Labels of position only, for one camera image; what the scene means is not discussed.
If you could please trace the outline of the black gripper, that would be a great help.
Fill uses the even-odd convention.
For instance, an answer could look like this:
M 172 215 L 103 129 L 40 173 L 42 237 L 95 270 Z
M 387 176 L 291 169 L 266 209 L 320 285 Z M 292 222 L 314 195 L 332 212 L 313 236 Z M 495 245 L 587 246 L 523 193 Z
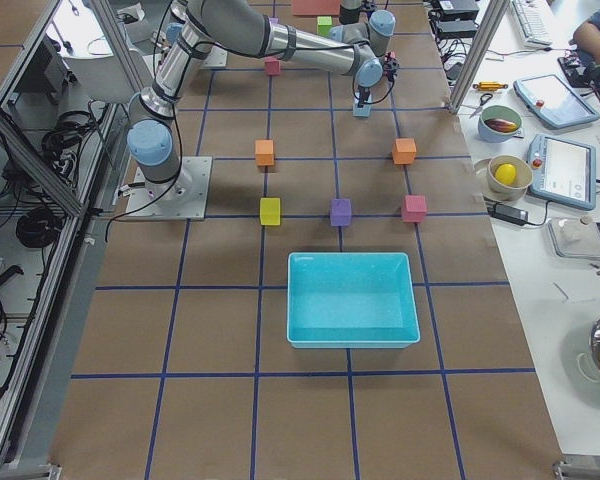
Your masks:
M 368 100 L 372 99 L 371 88 L 357 85 L 354 90 L 354 99 L 356 100 L 357 108 L 364 108 L 368 105 Z

